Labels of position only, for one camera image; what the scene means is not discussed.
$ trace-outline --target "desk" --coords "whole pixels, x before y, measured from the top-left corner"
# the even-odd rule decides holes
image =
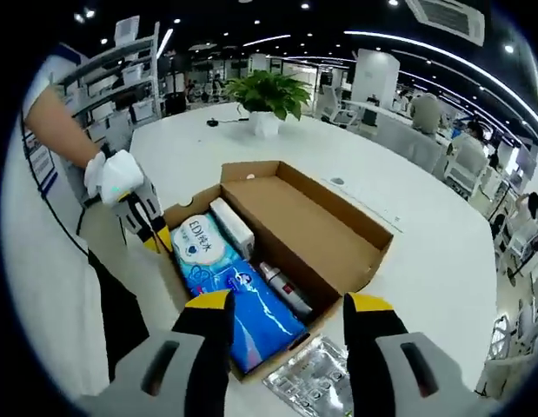
[[[375,106],[374,104],[366,103],[366,102],[351,102],[350,100],[343,100],[342,102],[351,106],[356,106],[363,109],[374,111],[375,113],[386,116],[386,117],[390,117],[391,119],[396,120],[397,122],[403,123],[406,126],[409,126],[411,128],[412,120],[398,113],[395,113],[394,111],[387,110],[382,107]],[[450,140],[440,133],[437,133],[435,135],[435,140],[444,147],[448,147],[450,144]]]
[[[336,126],[290,117],[278,137],[263,140],[246,123],[210,128],[211,117],[236,119],[236,104],[190,111],[135,131],[130,151],[155,184],[161,205],[189,202],[218,183],[223,163],[277,159],[366,206],[395,237],[362,292],[390,302],[409,331],[423,332],[460,364],[464,382],[474,389],[496,318],[495,256],[485,219],[433,176]],[[338,176],[349,187],[347,195],[325,181]],[[344,346],[342,311],[322,333]],[[234,377],[226,408],[227,415],[296,416],[260,381],[243,385]]]

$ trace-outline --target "open cardboard box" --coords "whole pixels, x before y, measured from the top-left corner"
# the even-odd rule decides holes
[[[284,162],[238,162],[223,165],[219,184],[201,191],[188,206],[165,210],[170,230],[192,215],[209,210],[222,197],[255,234],[255,255],[276,266],[305,294],[313,308],[309,335],[243,374],[240,381],[262,378],[281,366],[316,335],[341,305],[348,291],[359,291],[379,268],[392,235],[318,182]],[[180,309],[191,298],[170,255],[163,252],[163,277]]]

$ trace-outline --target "blue package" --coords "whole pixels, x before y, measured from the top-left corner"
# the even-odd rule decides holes
[[[231,354],[247,373],[305,331],[259,274],[227,243],[211,214],[193,215],[170,234],[191,294],[231,289],[236,300]]]

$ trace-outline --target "white shelving unit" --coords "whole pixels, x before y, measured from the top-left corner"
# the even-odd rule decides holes
[[[64,94],[68,90],[68,87],[71,87],[74,84],[87,93],[90,85],[99,83],[109,76],[120,74],[122,68],[128,68],[138,64],[148,64],[150,66],[150,70],[144,71],[142,77],[133,83],[124,84],[114,89],[105,89],[101,93],[91,97],[87,94],[83,94],[86,98],[82,99],[82,103],[79,103],[79,105],[72,110],[72,115],[79,121],[82,129],[86,129],[90,125],[89,120],[91,120],[92,117],[89,117],[89,113],[91,113],[92,110],[115,100],[124,93],[142,88],[143,86],[149,86],[148,90],[150,91],[150,97],[153,98],[153,116],[136,123],[130,122],[129,131],[124,132],[129,135],[128,146],[133,130],[162,117],[157,78],[158,72],[156,67],[159,29],[160,23],[157,22],[152,36],[146,36],[124,45],[116,46],[110,50],[105,50],[103,53],[93,56],[89,61],[79,65],[56,83],[58,89],[62,89]],[[124,58],[127,56],[143,53],[146,53],[146,55],[120,64],[120,61],[124,61]],[[94,201],[89,199],[87,191],[83,186],[83,170],[65,160],[63,160],[63,166],[66,175],[68,176],[68,180],[70,181],[70,185],[79,202],[83,206],[92,204]]]

